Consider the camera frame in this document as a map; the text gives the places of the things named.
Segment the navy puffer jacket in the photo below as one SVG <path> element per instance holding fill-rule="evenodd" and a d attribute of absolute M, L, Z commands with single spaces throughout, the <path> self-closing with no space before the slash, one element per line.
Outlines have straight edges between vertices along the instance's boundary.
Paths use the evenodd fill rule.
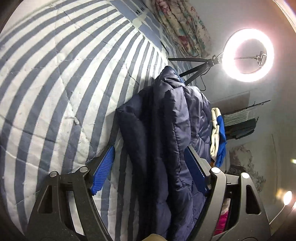
<path fill-rule="evenodd" d="M 139 203 L 138 240 L 157 234 L 186 240 L 205 203 L 184 152 L 192 146 L 210 161 L 211 104 L 166 66 L 151 86 L 116 109 L 125 148 L 132 162 Z"/>

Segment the dark hanging clothes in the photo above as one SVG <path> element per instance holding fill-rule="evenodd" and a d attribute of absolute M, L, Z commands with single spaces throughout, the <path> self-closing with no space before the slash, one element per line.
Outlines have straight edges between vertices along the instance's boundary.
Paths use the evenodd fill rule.
<path fill-rule="evenodd" d="M 240 123 L 226 125 L 225 136 L 226 140 L 239 140 L 254 133 L 258 118 L 252 118 Z"/>

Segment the black clothes rack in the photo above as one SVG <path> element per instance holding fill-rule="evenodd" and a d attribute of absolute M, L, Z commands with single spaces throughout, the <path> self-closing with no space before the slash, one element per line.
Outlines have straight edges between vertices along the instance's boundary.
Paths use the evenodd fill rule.
<path fill-rule="evenodd" d="M 229 113 L 225 113 L 225 114 L 222 114 L 222 115 L 230 115 L 230 114 L 233 114 L 233 113 L 237 113 L 237 112 L 240 112 L 240 111 L 243 111 L 243 110 L 246 110 L 246 109 L 250 109 L 250 108 L 254 108 L 256 106 L 260 106 L 260 105 L 264 105 L 265 103 L 268 103 L 270 102 L 271 100 L 266 100 L 266 101 L 262 101 L 260 103 L 255 103 L 253 105 L 250 105 L 248 107 L 245 107 L 245 108 L 241 108 L 241 109 L 238 109 L 238 110 L 235 110 L 235 111 L 232 111 L 232 112 L 229 112 Z"/>

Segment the pink cloth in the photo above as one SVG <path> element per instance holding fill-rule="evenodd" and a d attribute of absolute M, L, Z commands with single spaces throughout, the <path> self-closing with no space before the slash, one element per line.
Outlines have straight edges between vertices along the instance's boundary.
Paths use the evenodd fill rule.
<path fill-rule="evenodd" d="M 225 230 L 228 213 L 229 213 L 229 207 L 230 207 L 230 198 L 225 198 L 222 204 L 221 213 L 215 228 L 214 235 L 218 235 Z"/>

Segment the bright blue garment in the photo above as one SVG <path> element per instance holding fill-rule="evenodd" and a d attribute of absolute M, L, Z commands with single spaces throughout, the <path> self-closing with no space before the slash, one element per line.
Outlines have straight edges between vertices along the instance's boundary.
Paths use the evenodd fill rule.
<path fill-rule="evenodd" d="M 226 144 L 227 144 L 224 120 L 221 115 L 217 117 L 217 124 L 219 126 L 219 145 L 218 145 L 218 152 L 217 152 L 215 166 L 220 168 L 226 156 Z"/>

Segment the striped hanging garment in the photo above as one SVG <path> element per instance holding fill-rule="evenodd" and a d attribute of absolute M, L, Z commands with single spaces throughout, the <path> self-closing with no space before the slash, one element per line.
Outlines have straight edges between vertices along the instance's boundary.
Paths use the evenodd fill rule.
<path fill-rule="evenodd" d="M 257 108 L 246 109 L 237 113 L 233 113 L 230 115 L 224 115 L 224 126 L 232 126 L 238 123 L 242 123 L 251 119 L 258 119 L 259 115 L 257 112 Z"/>

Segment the cream folded garment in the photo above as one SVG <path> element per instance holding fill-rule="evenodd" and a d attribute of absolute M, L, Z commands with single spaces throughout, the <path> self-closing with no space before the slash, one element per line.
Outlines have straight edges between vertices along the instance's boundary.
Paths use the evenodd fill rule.
<path fill-rule="evenodd" d="M 220 126 L 221 126 L 221 112 L 219 108 L 211 109 L 212 115 L 212 132 L 211 132 L 211 147 L 210 147 L 210 156 L 213 159 L 213 162 L 216 161 L 218 150 L 219 150 L 219 141 L 220 141 Z"/>

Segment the blue white striped mattress pad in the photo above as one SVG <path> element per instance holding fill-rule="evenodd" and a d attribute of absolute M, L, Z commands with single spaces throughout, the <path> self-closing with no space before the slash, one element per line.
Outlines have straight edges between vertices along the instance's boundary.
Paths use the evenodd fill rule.
<path fill-rule="evenodd" d="M 132 165 L 114 114 L 155 77 L 144 36 L 109 1 L 22 1 L 1 32 L 1 195 L 25 232 L 51 171 L 115 146 L 96 207 L 114 240 L 135 240 Z"/>

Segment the black tripod stand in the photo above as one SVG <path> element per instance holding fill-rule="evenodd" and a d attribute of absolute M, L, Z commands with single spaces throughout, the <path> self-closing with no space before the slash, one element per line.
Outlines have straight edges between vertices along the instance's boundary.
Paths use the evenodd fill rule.
<path fill-rule="evenodd" d="M 187 76 L 189 74 L 193 74 L 191 77 L 189 77 L 185 81 L 185 85 L 189 85 L 191 82 L 193 82 L 196 78 L 202 76 L 203 74 L 206 74 L 208 70 L 210 70 L 214 65 L 217 65 L 222 62 L 222 54 L 220 53 L 217 56 L 213 55 L 210 59 L 204 59 L 204 58 L 169 58 L 169 61 L 175 61 L 175 62 L 193 62 L 193 63 L 200 63 L 198 66 L 193 67 L 181 74 L 179 74 L 180 77 Z"/>

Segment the phone holder clamp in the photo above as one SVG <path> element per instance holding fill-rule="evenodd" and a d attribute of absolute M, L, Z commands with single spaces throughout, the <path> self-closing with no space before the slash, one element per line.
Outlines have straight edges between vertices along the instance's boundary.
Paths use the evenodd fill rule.
<path fill-rule="evenodd" d="M 267 54 L 261 51 L 256 56 L 236 57 L 235 60 L 256 60 L 259 68 L 262 68 L 267 60 Z"/>

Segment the floral folded quilt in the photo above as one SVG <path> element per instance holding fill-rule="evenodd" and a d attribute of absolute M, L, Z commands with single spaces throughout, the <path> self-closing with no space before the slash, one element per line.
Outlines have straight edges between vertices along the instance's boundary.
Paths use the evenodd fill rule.
<path fill-rule="evenodd" d="M 163 25 L 183 55 L 198 58 L 210 55 L 210 35 L 189 1 L 154 0 L 144 3 Z"/>

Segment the blue checkered bed sheet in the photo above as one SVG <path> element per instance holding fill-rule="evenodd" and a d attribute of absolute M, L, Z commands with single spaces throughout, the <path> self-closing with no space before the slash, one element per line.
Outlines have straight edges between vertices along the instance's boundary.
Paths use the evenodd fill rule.
<path fill-rule="evenodd" d="M 154 70 L 150 75 L 157 77 L 166 66 L 172 66 L 179 74 L 192 68 L 189 62 L 169 61 L 169 58 L 181 57 L 182 54 L 143 1 L 109 1 L 145 38 L 149 46 L 149 54 L 153 58 L 149 66 Z"/>

